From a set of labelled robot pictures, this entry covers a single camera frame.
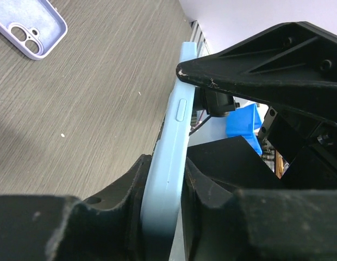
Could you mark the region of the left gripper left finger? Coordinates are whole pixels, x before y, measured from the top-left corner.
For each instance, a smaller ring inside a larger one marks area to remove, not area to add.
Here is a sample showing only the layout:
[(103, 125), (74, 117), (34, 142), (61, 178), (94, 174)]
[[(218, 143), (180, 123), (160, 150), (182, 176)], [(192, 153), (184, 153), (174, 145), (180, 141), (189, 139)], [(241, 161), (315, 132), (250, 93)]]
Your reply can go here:
[(0, 195), (0, 260), (144, 260), (140, 207), (152, 161), (81, 200)]

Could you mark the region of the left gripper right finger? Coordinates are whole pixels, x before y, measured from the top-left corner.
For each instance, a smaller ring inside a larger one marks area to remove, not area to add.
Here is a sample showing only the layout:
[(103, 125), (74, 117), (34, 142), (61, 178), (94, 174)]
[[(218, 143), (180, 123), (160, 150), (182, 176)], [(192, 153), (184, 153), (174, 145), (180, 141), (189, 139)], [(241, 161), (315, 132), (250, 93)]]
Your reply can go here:
[(188, 160), (182, 220), (186, 260), (337, 260), (337, 190), (229, 192)]

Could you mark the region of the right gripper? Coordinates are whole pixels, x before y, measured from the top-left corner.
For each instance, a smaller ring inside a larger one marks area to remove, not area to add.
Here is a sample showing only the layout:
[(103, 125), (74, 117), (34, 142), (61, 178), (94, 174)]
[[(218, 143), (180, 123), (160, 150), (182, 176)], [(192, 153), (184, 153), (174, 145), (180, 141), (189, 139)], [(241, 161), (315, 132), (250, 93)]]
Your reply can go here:
[(281, 177), (285, 187), (337, 188), (337, 35), (309, 22), (280, 23), (181, 62), (176, 75), (286, 109), (269, 107), (259, 132), (289, 164)]

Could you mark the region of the phone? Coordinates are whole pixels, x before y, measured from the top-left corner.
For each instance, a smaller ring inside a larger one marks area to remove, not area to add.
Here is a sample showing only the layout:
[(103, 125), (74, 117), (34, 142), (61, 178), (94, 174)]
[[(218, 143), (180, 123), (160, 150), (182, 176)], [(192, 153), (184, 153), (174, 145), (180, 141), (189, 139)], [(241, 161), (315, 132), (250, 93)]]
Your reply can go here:
[(195, 87), (176, 79), (153, 151), (140, 219), (145, 260), (168, 260), (176, 230)]
[(50, 1), (0, 1), (0, 33), (32, 60), (47, 57), (67, 31)]

